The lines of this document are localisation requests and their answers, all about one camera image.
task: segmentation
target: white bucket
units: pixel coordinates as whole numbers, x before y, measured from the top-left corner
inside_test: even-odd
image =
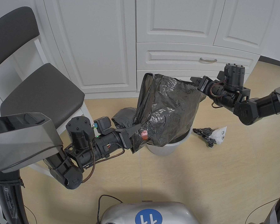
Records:
[[[154,154],[156,154],[156,155],[159,155],[159,156],[169,155],[169,154],[173,153],[173,152],[176,150],[176,148],[178,147],[178,145],[182,144],[184,141],[186,141],[186,140],[189,138],[189,136],[190,136],[192,130],[193,130],[193,126],[190,128],[190,131],[189,131],[189,133],[187,134],[187,136],[186,136],[183,140],[181,140],[181,141],[179,141],[179,142],[176,142],[176,143],[173,143],[173,144],[166,144],[166,145],[163,146],[163,147],[158,147],[158,146],[154,146],[154,145],[149,145],[149,144],[147,144],[147,147],[148,147],[148,149],[149,149],[152,153],[154,153]]]

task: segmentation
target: chair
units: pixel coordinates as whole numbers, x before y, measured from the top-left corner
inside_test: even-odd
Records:
[[[36,19],[29,7],[17,8],[0,18],[0,64],[32,39],[44,63],[4,101],[0,99],[1,116],[41,112],[52,119],[58,134],[65,130],[67,122],[75,116],[84,115],[93,124],[84,103],[85,94],[48,63],[38,36]]]

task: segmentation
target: drawer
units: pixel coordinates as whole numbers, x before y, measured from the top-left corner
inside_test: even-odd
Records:
[[[190,81],[191,77],[208,76],[212,80],[217,79],[218,71],[211,70],[138,70],[137,71],[137,91],[140,91],[141,84],[145,73],[162,74],[169,77],[174,77],[179,80]],[[250,74],[245,74],[244,83]]]
[[[226,63],[245,66],[250,74],[260,55],[211,45],[139,42],[137,70],[223,70]]]

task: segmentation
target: light wood floor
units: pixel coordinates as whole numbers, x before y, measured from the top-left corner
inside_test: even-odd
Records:
[[[245,86],[251,97],[268,95],[280,86],[280,67],[258,62]],[[93,119],[111,118],[121,108],[137,106],[136,98],[85,102]],[[192,134],[169,156],[156,156],[146,147],[135,154],[126,151],[97,165],[91,179],[75,190],[26,167],[21,170],[25,205],[39,224],[95,224],[98,198],[109,194],[126,203],[182,202],[201,223],[244,224],[251,211],[280,195],[280,114],[245,126],[230,111],[213,109],[211,103],[209,98],[200,103],[194,128],[227,126],[221,145],[208,148]],[[67,146],[66,133],[62,139]],[[115,203],[102,199],[101,213]],[[264,221],[272,206],[255,211],[247,223]]]

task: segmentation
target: logo on robot arm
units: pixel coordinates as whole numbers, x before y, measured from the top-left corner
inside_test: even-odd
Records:
[[[162,224],[162,222],[162,215],[155,209],[141,210],[135,217],[136,224]]]

